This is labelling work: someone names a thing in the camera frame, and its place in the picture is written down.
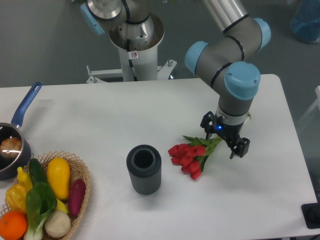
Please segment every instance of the cucumber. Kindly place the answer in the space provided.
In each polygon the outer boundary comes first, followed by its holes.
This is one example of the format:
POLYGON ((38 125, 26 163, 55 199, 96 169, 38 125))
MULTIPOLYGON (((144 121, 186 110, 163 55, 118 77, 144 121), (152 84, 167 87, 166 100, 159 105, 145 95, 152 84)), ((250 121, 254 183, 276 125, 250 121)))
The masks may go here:
POLYGON ((48 183, 45 171, 36 158, 29 161, 29 175, 33 186, 39 182, 48 183))

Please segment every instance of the yellow squash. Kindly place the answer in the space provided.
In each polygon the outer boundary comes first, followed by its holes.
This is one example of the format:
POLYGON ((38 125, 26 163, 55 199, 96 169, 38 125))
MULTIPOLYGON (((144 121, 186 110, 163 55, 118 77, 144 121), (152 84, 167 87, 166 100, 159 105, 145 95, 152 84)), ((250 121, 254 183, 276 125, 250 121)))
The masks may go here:
POLYGON ((26 190, 29 191, 32 188, 32 182, 29 174, 23 170, 21 166, 17 168, 18 171, 18 181, 21 183, 23 186, 25 186, 26 190))
POLYGON ((66 214, 68 213, 68 209, 67 209, 66 205, 62 201, 60 201, 59 199, 56 199, 55 210, 56 211, 62 211, 64 213, 66 213, 66 214))
POLYGON ((55 197, 61 201, 67 200, 70 184, 70 167, 68 162, 61 157, 52 159, 48 164, 46 178, 55 197))
POLYGON ((13 185, 5 192, 5 198, 13 211, 26 213, 27 189, 21 183, 13 185))

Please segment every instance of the ribbed cylinder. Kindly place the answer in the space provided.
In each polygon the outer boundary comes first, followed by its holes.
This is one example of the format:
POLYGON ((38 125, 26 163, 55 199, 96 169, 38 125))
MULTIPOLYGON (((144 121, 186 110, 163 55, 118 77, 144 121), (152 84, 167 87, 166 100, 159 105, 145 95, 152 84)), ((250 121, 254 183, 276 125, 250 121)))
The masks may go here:
POLYGON ((139 145, 133 148, 127 158, 126 166, 131 183, 137 193, 150 195, 161 185, 161 156, 152 146, 139 145))

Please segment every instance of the pot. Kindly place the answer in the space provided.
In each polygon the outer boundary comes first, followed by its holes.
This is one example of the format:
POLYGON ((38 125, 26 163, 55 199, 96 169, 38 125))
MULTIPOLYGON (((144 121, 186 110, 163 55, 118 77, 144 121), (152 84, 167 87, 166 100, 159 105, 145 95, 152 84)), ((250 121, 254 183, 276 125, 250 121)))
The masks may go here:
POLYGON ((27 108, 38 94, 42 84, 36 82, 16 109, 11 123, 0 122, 0 180, 17 175, 17 168, 26 166, 31 159, 29 143, 24 139, 20 127, 27 108))

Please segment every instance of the tulip bouquet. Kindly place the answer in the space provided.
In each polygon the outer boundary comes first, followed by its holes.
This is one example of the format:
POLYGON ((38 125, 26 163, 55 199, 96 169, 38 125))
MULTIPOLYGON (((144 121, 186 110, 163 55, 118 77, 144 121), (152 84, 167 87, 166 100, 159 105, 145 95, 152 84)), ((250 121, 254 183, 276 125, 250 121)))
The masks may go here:
POLYGON ((174 145, 169 149, 169 155, 174 165, 182 166, 184 173, 190 173, 196 180, 204 171, 208 157, 216 150, 222 138, 217 136, 211 139, 183 136, 190 143, 174 145))

